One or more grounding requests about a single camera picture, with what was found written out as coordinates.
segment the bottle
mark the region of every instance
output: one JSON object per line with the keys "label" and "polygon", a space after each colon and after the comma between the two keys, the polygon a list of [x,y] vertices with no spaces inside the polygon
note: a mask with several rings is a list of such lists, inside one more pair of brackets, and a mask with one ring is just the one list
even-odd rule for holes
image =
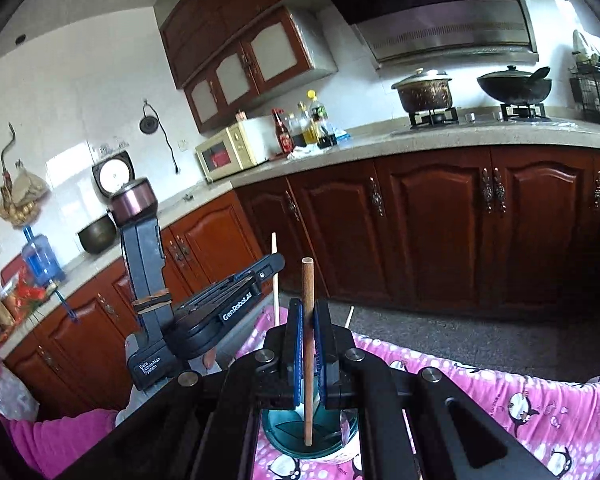
{"label": "bottle", "polygon": [[328,148],[329,146],[335,146],[338,141],[336,135],[330,130],[327,123],[327,110],[324,105],[318,101],[318,97],[315,94],[315,90],[309,90],[306,93],[307,97],[311,99],[311,106],[309,108],[309,117],[316,125],[318,135],[318,147]]}
{"label": "bottle", "polygon": [[309,110],[306,109],[306,105],[302,101],[298,103],[298,109],[300,110],[298,122],[305,145],[316,144],[318,142],[317,130],[311,117],[309,117]]}
{"label": "bottle", "polygon": [[271,113],[276,122],[276,137],[278,138],[278,144],[282,149],[282,153],[291,153],[294,150],[294,142],[291,140],[291,135],[289,135],[289,130],[285,126],[285,123],[280,118],[283,111],[280,108],[273,108]]}
{"label": "bottle", "polygon": [[45,235],[33,235],[30,226],[24,226],[27,243],[22,248],[22,259],[29,267],[37,286],[47,286],[51,280],[65,279],[54,250]]}
{"label": "bottle", "polygon": [[300,127],[300,121],[295,115],[289,114],[289,133],[291,134],[291,140],[294,142],[294,146],[306,146],[304,137],[302,136],[302,128]]}

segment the pink sleeve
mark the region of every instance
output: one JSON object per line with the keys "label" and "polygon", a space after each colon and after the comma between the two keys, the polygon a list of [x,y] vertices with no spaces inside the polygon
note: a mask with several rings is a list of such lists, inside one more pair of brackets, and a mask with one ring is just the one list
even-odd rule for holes
{"label": "pink sleeve", "polygon": [[111,432],[115,410],[92,410],[74,418],[28,422],[0,417],[27,465],[54,478]]}

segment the white tile wall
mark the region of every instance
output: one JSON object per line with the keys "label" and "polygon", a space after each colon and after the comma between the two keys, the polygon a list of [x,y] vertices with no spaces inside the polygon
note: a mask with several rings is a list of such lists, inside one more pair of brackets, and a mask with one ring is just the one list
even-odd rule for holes
{"label": "white tile wall", "polygon": [[[146,136],[138,129],[145,98],[160,114],[179,175],[160,130]],[[76,233],[106,211],[91,176],[101,143],[128,142],[136,175],[149,178],[159,200],[202,179],[191,148],[203,137],[175,89],[151,7],[72,23],[1,58],[0,150],[10,138],[8,121],[17,134],[6,155],[12,177],[21,158],[53,188],[33,230],[49,238],[61,264],[82,250]],[[186,152],[179,140],[188,142]],[[24,241],[0,219],[0,269]]]}
{"label": "white tile wall", "polygon": [[[545,101],[550,106],[574,106],[568,72],[573,64],[573,29],[578,27],[600,36],[600,22],[584,1],[568,1],[573,4],[577,14],[578,19],[575,21],[560,12],[555,0],[526,0],[540,61],[536,65],[518,67],[529,71],[545,65],[551,67],[553,89]],[[299,100],[306,101],[306,91],[314,88],[320,101],[327,107],[331,120],[342,128],[405,116],[398,94],[391,90],[391,85],[405,78],[416,67],[405,64],[376,71],[353,31],[334,6],[322,10],[318,19],[338,65],[338,73],[275,98],[261,106],[253,115],[267,113],[273,107],[295,110]],[[449,85],[455,106],[498,104],[482,91],[476,78],[487,72],[504,70],[506,65],[488,64],[483,60],[445,62],[443,58],[434,65],[446,70],[453,78]]]}

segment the wooden stick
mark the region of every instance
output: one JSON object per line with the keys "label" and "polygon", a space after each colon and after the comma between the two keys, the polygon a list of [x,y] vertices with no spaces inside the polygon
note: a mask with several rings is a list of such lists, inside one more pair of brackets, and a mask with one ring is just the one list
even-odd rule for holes
{"label": "wooden stick", "polygon": [[[278,242],[276,234],[271,233],[271,254],[278,252]],[[278,273],[273,275],[273,323],[274,326],[280,325],[280,294],[278,293]]]}
{"label": "wooden stick", "polygon": [[349,328],[349,323],[351,323],[351,318],[353,317],[353,305],[349,309],[349,315],[347,316],[347,322],[344,324],[344,328]]}
{"label": "wooden stick", "polygon": [[304,323],[304,445],[314,438],[314,259],[302,259],[302,307]]}

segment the dish rack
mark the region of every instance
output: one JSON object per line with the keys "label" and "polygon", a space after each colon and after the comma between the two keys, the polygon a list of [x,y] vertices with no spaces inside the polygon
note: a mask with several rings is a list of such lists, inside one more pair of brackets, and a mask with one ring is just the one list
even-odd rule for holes
{"label": "dish rack", "polygon": [[584,120],[600,124],[600,57],[578,62],[570,70],[571,92],[582,106]]}

